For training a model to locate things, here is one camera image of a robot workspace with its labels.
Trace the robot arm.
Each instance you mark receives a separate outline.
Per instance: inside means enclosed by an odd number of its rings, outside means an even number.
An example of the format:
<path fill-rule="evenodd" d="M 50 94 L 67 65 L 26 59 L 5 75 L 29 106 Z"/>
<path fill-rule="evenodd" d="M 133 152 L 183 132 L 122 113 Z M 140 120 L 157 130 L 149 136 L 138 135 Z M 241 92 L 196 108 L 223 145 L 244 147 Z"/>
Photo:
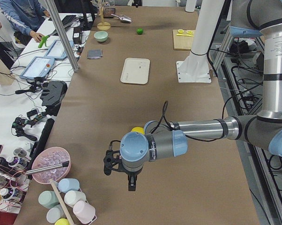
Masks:
<path fill-rule="evenodd" d="M 104 173 L 128 175 L 128 189 L 136 189 L 145 162 L 187 152 L 187 140 L 242 140 L 282 157 L 282 0 L 234 0 L 230 32 L 234 37 L 265 37 L 262 109 L 256 115 L 229 116 L 206 121 L 149 121 L 143 133 L 129 132 L 120 149 L 108 149 Z"/>

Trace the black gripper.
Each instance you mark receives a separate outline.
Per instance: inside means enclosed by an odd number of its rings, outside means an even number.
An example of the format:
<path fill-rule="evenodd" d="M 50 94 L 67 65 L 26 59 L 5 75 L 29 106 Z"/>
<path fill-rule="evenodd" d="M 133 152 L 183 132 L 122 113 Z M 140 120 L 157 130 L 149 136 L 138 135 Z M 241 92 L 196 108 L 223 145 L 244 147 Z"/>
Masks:
<path fill-rule="evenodd" d="M 104 174 L 110 176 L 112 171 L 126 173 L 128 176 L 128 191 L 136 191 L 137 175 L 141 173 L 142 169 L 138 169 L 136 172 L 128 171 L 123 166 L 120 150 L 114 151 L 112 149 L 114 142 L 120 142 L 120 140 L 110 141 L 108 150 L 106 151 L 104 157 Z"/>

